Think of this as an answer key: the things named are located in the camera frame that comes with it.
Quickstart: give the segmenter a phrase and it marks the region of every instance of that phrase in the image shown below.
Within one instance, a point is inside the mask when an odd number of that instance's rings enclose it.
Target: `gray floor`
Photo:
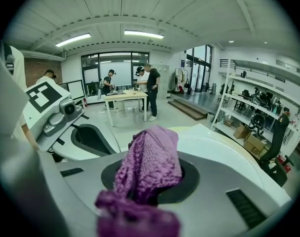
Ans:
[[[187,94],[183,94],[183,95],[172,94],[172,95],[173,97],[180,97],[188,101],[191,101],[193,104],[214,114],[216,114],[220,104],[220,100],[218,101],[218,98],[221,97],[221,95],[219,94],[213,95],[213,94],[207,94],[206,92],[195,92],[193,95],[187,95]]]
[[[182,113],[172,105],[168,104],[169,100],[157,100],[157,120],[152,122],[144,122],[144,114],[138,110],[138,102],[125,101],[124,111],[111,111],[114,127],[111,127],[107,113],[100,113],[104,111],[104,104],[90,105],[86,108],[86,112],[95,114],[96,117],[110,127],[110,130],[114,134],[116,140],[121,148],[127,148],[128,143],[131,142],[132,136],[139,133],[143,129],[152,127],[153,125],[160,125],[166,128],[176,126],[193,126],[196,124],[203,124],[210,128],[211,123],[206,119],[198,121],[193,120],[186,114]],[[147,114],[147,119],[151,117],[151,113]]]

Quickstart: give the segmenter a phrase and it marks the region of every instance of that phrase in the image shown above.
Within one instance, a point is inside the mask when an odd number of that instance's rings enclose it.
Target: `white robot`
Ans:
[[[64,158],[83,160],[120,152],[109,128],[84,114],[71,94],[51,81],[26,90],[29,102],[23,110],[27,126],[39,149],[54,151]]]

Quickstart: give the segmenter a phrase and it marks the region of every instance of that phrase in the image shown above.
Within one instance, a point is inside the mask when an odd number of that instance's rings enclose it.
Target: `jeans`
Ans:
[[[149,102],[151,104],[151,112],[152,116],[156,117],[156,95],[158,91],[157,90],[151,90],[148,91],[148,98],[147,98],[147,107],[149,105]]]
[[[147,97],[147,102],[146,102],[146,111],[148,110],[148,106],[149,106],[149,96]],[[142,110],[144,110],[145,109],[145,100],[144,99],[142,99]]]
[[[103,87],[102,94],[104,94],[106,96],[106,94],[110,93],[110,91],[111,91],[110,87]],[[114,108],[113,101],[109,102],[109,106],[110,106],[110,108]]]

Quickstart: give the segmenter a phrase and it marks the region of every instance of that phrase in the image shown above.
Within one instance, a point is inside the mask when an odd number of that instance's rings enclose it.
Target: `purple cloth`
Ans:
[[[114,191],[125,198],[132,189],[135,202],[146,204],[155,189],[178,184],[182,178],[178,140],[176,132],[161,126],[134,135],[116,173]]]
[[[101,191],[95,202],[102,210],[97,222],[99,237],[178,237],[180,223],[167,211],[139,205],[113,191]]]

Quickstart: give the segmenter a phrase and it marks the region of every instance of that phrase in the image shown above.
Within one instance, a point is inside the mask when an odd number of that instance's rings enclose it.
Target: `man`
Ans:
[[[149,121],[156,120],[156,95],[158,94],[158,86],[160,83],[160,74],[155,69],[152,68],[149,63],[144,65],[144,68],[147,72],[149,72],[149,78],[147,81],[147,90],[148,90],[148,100],[151,104],[151,112],[152,116]]]
[[[47,81],[47,80],[52,80],[54,83],[56,83],[54,80],[55,78],[57,78],[57,77],[56,77],[55,73],[53,72],[53,70],[48,69],[46,71],[46,73],[37,80],[36,84],[43,82],[43,81]]]
[[[116,75],[115,71],[113,69],[109,70],[109,74],[104,77],[104,87],[102,89],[102,94],[107,95],[111,92],[111,88],[114,87],[113,84],[111,84],[112,76]],[[110,109],[114,110],[114,103],[111,101],[109,102]]]
[[[12,79],[16,82],[16,84],[25,91],[26,87],[26,78],[25,78],[25,65],[24,65],[24,56],[21,51],[16,49],[13,46],[9,46],[6,43],[1,43],[1,52],[4,54],[5,64],[8,67],[8,57],[12,56],[11,59],[11,73]],[[36,150],[38,149],[37,142],[29,131],[26,121],[24,119],[23,114],[20,116],[17,125],[13,131],[13,136],[19,140],[28,141]]]
[[[137,78],[137,84],[141,88],[141,90],[148,95],[148,90],[147,90],[147,82],[149,78],[149,73],[145,71],[143,66],[139,66],[137,68],[136,74],[138,76]],[[142,110],[146,112],[148,110],[149,106],[149,98],[147,97],[147,102],[146,102],[146,110],[145,110],[145,101],[142,99]]]

